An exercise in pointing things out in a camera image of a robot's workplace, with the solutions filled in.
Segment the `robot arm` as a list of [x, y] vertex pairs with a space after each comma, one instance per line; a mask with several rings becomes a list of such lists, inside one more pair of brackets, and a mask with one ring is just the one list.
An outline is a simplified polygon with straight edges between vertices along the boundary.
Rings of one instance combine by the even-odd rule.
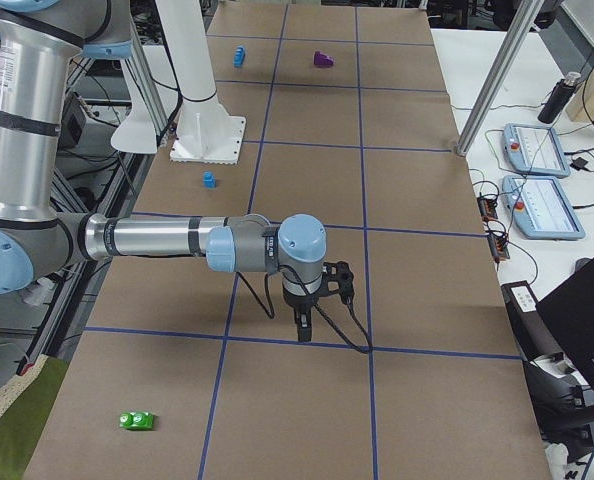
[[70, 61], [126, 59], [126, 1], [0, 1], [0, 294], [85, 260], [202, 257], [215, 271], [283, 275], [298, 338], [326, 283], [322, 223], [242, 217], [108, 218], [58, 213], [50, 196]]

